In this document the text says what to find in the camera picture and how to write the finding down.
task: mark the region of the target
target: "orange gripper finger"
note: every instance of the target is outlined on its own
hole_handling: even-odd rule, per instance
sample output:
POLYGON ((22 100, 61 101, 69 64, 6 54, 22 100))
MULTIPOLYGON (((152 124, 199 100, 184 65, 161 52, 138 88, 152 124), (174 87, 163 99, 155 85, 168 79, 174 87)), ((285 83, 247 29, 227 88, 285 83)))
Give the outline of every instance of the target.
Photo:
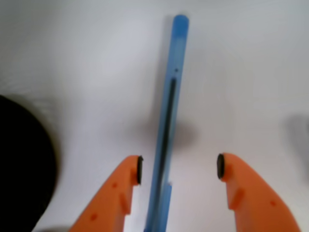
POLYGON ((69 232, 122 232, 133 186, 141 182, 141 156, 124 159, 96 193, 69 232))
POLYGON ((234 210, 237 232, 299 232, 286 204, 243 160, 220 154, 218 177, 226 182, 228 208, 234 210))

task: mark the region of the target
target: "dark blurry object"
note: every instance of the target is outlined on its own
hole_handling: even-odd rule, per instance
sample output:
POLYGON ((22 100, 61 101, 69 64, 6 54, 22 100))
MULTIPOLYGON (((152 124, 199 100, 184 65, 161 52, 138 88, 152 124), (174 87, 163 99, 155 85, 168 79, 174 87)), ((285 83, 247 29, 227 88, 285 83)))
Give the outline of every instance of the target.
POLYGON ((0 96, 1 231, 30 232, 47 208, 56 182, 55 152, 39 121, 0 96))

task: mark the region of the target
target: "white surface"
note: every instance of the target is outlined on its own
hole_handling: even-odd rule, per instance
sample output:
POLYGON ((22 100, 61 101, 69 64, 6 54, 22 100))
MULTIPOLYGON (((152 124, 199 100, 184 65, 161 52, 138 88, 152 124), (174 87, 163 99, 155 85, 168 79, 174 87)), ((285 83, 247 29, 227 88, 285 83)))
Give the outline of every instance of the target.
POLYGON ((219 152, 238 154, 309 231, 307 0, 0 2, 0 93, 59 141, 60 178, 35 231, 67 228, 127 155, 144 157, 125 232, 143 231, 171 16, 190 18, 168 232, 235 231, 219 152))

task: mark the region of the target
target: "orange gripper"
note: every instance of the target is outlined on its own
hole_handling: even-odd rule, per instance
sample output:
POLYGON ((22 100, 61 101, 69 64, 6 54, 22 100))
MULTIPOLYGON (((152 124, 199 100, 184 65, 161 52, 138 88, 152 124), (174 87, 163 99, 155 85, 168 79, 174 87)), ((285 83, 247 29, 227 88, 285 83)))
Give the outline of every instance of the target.
POLYGON ((69 232, 122 232, 133 186, 141 182, 141 156, 124 159, 96 193, 69 232))
POLYGON ((226 182, 228 208, 234 210, 237 232, 299 232, 286 204, 243 160, 220 154, 218 177, 226 182))

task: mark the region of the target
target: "blue plastic stick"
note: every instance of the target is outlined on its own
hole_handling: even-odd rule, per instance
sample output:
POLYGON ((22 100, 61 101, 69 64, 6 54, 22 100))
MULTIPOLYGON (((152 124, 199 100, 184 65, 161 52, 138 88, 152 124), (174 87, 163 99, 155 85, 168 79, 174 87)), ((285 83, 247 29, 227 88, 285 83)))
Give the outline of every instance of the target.
POLYGON ((169 166, 188 28, 189 19, 186 16, 174 17, 145 232, 166 230, 171 195, 169 166))

